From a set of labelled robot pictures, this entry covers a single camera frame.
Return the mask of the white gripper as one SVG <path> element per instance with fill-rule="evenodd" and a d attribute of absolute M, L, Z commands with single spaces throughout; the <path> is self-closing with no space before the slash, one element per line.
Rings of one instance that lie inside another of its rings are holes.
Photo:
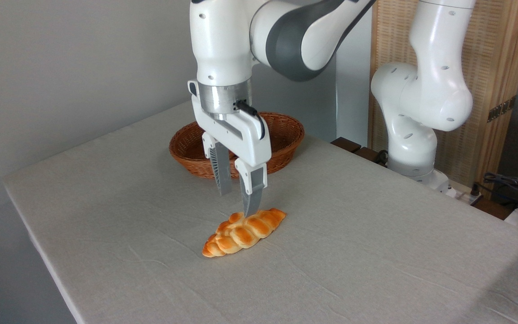
<path fill-rule="evenodd" d="M 239 174 L 243 213 L 257 213 L 262 192 L 268 185 L 267 164 L 271 158 L 271 140 L 267 127 L 258 116 L 239 109 L 236 104 L 251 99 L 251 81 L 210 86 L 189 80 L 192 105 L 202 135 L 205 157 L 210 160 L 220 195 L 232 191 L 229 150 L 239 158 L 235 166 Z"/>

